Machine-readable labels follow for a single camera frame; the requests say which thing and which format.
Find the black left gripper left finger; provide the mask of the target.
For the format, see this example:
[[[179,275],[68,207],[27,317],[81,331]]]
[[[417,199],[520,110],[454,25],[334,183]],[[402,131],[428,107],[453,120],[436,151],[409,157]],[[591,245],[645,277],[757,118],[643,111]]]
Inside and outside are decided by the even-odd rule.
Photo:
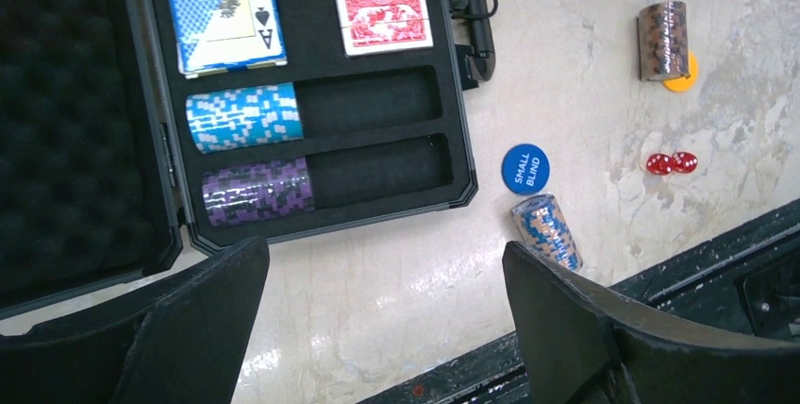
[[[5,403],[227,403],[269,269],[251,238],[1,340]]]

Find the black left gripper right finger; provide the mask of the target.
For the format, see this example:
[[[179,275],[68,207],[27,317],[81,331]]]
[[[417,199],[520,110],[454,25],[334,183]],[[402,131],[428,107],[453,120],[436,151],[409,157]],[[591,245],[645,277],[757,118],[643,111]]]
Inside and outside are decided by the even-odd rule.
[[[510,242],[508,303],[536,403],[795,403],[799,346],[653,309]]]

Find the blue tan chip stack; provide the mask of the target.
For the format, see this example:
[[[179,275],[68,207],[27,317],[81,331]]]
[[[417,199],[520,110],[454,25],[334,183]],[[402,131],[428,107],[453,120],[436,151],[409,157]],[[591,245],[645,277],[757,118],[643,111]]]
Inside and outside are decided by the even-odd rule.
[[[532,196],[514,206],[510,215],[524,244],[572,272],[582,268],[575,238],[554,195]]]

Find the brown black chip stack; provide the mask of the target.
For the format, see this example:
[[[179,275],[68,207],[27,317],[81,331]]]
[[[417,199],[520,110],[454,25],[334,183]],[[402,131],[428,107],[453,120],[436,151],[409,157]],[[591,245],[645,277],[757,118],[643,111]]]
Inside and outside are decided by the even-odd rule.
[[[642,8],[637,29],[641,80],[664,81],[689,73],[685,2],[665,1]]]

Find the black poker set case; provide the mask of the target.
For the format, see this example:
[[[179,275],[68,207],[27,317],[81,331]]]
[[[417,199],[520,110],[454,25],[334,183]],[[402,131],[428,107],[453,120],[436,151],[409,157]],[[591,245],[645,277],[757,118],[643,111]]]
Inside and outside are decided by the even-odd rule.
[[[349,57],[335,0],[276,0],[288,63],[196,79],[168,0],[1,0],[1,314],[168,270],[181,232],[215,254],[466,206],[462,93],[492,77],[497,0],[427,0],[434,45]],[[189,95],[290,82],[304,138],[204,155]],[[304,158],[315,210],[215,227],[215,170]]]

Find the purple chip stack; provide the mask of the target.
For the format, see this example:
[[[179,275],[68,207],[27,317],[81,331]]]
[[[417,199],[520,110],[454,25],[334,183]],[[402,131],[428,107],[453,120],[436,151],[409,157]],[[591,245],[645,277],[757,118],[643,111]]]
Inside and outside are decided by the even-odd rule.
[[[271,160],[204,175],[203,201],[210,223],[233,227],[315,210],[304,158]]]

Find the blue small blind button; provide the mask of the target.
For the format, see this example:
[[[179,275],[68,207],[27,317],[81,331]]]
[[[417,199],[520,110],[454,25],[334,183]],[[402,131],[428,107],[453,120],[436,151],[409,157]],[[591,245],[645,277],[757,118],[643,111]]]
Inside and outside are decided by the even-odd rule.
[[[547,155],[531,143],[520,143],[511,147],[501,165],[504,184],[511,192],[519,195],[541,192],[549,180],[550,172]]]

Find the red die left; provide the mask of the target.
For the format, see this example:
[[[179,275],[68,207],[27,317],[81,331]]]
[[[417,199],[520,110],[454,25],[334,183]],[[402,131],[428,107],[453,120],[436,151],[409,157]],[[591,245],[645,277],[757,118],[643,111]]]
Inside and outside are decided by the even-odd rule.
[[[673,172],[675,168],[674,158],[670,155],[657,153],[648,157],[645,169],[657,176],[666,176]]]

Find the red die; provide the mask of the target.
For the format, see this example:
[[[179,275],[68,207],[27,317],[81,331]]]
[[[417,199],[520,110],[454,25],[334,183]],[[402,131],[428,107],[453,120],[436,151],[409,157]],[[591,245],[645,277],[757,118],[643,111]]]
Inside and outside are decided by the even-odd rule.
[[[670,155],[657,153],[648,157],[645,169],[657,176],[666,176],[673,172],[675,168],[674,158]]]
[[[679,151],[672,155],[673,171],[677,173],[692,173],[698,166],[698,158],[690,152]]]

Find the red die right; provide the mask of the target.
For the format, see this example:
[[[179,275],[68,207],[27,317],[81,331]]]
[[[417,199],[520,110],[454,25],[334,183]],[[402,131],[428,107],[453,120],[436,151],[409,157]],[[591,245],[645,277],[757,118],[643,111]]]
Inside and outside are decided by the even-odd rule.
[[[672,155],[673,171],[677,173],[692,173],[698,166],[698,158],[690,152],[679,151]]]

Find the light blue chip stack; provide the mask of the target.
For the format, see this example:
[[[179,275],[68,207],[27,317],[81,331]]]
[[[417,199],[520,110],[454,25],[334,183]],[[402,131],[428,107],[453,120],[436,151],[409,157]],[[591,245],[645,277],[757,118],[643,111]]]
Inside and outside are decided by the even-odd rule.
[[[192,94],[186,98],[185,111],[193,142],[202,154],[304,138],[291,83]]]

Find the orange dealer button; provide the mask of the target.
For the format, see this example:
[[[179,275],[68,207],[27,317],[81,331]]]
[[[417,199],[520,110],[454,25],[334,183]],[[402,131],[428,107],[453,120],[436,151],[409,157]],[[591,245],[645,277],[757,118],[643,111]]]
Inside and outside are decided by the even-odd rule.
[[[673,79],[664,80],[662,86],[673,93],[685,93],[693,88],[699,77],[699,65],[695,54],[688,52],[689,73]]]

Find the blue playing card deck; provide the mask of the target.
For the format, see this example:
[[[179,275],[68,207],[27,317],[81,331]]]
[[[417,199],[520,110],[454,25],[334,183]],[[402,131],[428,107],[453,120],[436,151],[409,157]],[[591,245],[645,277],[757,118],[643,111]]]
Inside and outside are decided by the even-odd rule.
[[[169,0],[187,79],[288,63],[275,0]]]

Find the red playing card deck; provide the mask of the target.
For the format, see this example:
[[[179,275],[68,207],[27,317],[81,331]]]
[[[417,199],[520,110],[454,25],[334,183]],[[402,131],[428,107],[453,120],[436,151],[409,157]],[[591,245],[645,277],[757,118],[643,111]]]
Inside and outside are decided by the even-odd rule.
[[[336,0],[336,4],[349,57],[434,45],[426,0]]]

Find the black table front rail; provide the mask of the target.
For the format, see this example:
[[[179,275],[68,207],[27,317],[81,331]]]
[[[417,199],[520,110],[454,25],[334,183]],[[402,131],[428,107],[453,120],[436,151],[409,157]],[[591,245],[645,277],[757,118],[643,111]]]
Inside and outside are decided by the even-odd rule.
[[[698,324],[799,346],[799,205],[772,210],[608,288]],[[516,330],[375,402],[536,403]]]

